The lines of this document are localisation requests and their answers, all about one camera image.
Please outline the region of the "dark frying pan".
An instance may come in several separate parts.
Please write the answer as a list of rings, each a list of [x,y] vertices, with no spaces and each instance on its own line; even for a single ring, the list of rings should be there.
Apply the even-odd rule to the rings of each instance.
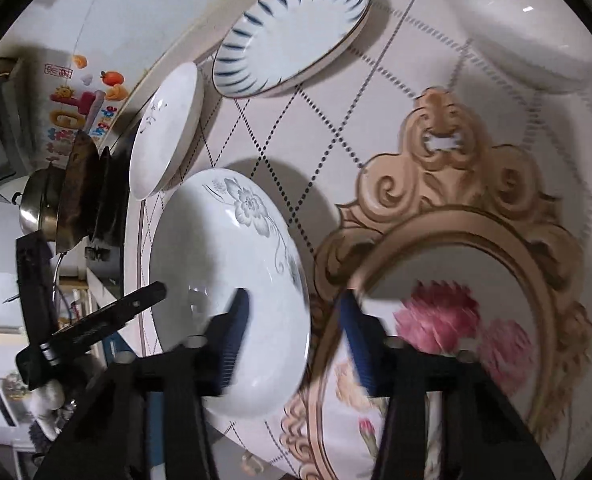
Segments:
[[[58,201],[56,251],[69,252],[89,235],[98,215],[100,155],[91,137],[82,130],[75,136]]]

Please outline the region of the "plain white bowl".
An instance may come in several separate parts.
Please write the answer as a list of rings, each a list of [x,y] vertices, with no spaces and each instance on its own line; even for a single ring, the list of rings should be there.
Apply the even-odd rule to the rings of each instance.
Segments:
[[[445,0],[487,60],[524,84],[569,93],[592,79],[592,35],[564,0]]]

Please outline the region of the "white plate grey flower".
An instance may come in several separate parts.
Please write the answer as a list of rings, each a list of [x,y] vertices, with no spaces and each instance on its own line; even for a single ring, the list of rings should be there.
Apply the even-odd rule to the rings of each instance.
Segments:
[[[310,343],[307,283],[287,224],[259,185],[223,168],[189,177],[160,216],[149,278],[168,292],[151,309],[163,350],[203,333],[238,289],[248,292],[232,382],[207,401],[211,414],[265,417],[298,390]]]

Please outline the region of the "stainless steel pot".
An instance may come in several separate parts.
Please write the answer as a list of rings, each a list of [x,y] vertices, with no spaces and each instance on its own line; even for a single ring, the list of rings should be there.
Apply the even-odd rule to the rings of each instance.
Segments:
[[[49,164],[34,171],[23,191],[13,195],[12,203],[18,206],[20,229],[24,234],[41,231],[48,242],[55,242],[64,180],[65,170]]]

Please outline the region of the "black induction cooktop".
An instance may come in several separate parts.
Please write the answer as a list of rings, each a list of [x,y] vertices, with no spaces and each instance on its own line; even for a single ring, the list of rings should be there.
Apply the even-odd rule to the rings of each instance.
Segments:
[[[107,262],[112,249],[124,244],[129,198],[129,161],[126,154],[114,156],[104,148],[98,162],[88,221],[84,255],[92,262]]]

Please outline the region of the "ornate floral placemat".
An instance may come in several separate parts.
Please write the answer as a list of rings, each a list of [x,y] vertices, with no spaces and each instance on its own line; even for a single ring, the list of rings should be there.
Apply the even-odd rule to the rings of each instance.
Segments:
[[[313,356],[281,440],[302,479],[366,479],[387,402],[360,386],[333,301],[347,286],[418,350],[469,351],[551,464],[590,364],[584,253],[564,196],[524,148],[442,88],[421,93],[395,145],[350,182],[313,263]]]

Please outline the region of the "white plate small sprig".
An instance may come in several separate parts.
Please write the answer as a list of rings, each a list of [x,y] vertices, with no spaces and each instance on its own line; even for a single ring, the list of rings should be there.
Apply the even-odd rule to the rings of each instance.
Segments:
[[[204,79],[194,62],[177,66],[151,98],[136,130],[130,158],[131,196],[142,202],[161,191],[180,168],[204,103]]]

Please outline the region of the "colourful wall sticker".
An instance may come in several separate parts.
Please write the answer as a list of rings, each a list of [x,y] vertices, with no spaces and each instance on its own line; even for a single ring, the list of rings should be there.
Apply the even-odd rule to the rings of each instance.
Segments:
[[[37,113],[39,160],[64,167],[78,132],[101,146],[130,94],[119,70],[98,66],[76,53],[42,66]]]

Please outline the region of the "blue striped white plate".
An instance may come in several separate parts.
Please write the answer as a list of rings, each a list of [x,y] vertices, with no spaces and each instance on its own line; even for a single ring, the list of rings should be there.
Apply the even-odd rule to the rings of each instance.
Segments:
[[[372,0],[257,0],[224,36],[212,64],[228,99],[282,93],[324,70],[360,35]]]

